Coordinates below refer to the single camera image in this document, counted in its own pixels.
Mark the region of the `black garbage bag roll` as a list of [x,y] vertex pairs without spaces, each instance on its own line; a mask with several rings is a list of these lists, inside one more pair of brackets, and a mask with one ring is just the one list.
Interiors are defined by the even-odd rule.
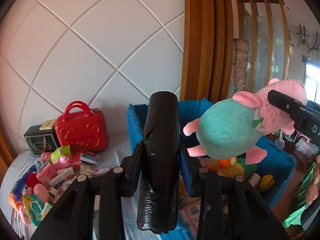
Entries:
[[168,233],[177,226],[180,180],[180,125],[175,94],[152,94],[143,136],[137,225],[143,231]]

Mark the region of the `pink pig plush teal dress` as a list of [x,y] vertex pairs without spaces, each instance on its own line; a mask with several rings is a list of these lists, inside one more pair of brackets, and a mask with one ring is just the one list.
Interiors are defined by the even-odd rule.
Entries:
[[267,156],[267,151],[256,145],[261,137],[277,130],[287,135],[295,131],[290,116],[269,103],[267,96],[271,90],[307,104],[305,88],[298,80],[273,78],[256,93],[236,92],[185,125],[183,133],[186,136],[195,133],[199,142],[188,149],[189,155],[222,160],[245,154],[246,164],[261,162]]

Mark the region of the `teal wet wipes pack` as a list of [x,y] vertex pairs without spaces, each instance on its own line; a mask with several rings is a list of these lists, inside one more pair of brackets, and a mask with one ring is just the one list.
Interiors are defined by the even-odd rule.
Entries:
[[28,194],[22,197],[23,204],[27,215],[35,226],[39,226],[44,217],[52,209],[52,205],[48,202],[43,204],[35,194]]

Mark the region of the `orange blue feather plush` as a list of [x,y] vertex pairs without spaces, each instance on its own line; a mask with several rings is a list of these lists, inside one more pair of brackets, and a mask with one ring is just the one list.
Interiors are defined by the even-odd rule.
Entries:
[[22,195],[25,188],[33,189],[35,185],[39,184],[36,177],[36,166],[31,166],[19,180],[16,181],[14,187],[8,195],[10,205],[17,211],[20,211],[22,205]]

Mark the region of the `dark green gift box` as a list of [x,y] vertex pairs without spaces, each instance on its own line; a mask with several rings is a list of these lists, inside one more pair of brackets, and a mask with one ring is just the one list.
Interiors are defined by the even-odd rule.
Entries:
[[40,130],[40,125],[29,127],[24,139],[34,157],[40,157],[42,152],[54,152],[60,147],[55,129]]

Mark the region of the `red toy suitcase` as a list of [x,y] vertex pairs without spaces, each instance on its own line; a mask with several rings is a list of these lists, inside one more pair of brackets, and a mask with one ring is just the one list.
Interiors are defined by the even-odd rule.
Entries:
[[55,122],[55,133],[61,146],[72,152],[87,150],[99,153],[108,148],[108,132],[103,112],[89,108],[82,101],[71,102]]

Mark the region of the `small gold box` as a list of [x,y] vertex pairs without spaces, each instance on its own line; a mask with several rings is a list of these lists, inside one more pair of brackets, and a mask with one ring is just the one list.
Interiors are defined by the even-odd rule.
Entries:
[[56,123],[56,120],[47,120],[39,127],[39,130],[45,131],[45,130],[53,129],[55,126],[55,123]]

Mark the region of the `wooden headboard frame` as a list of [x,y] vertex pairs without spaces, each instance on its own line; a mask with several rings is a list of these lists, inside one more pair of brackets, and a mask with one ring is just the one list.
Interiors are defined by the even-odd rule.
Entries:
[[226,99],[232,57],[232,0],[185,0],[180,99]]

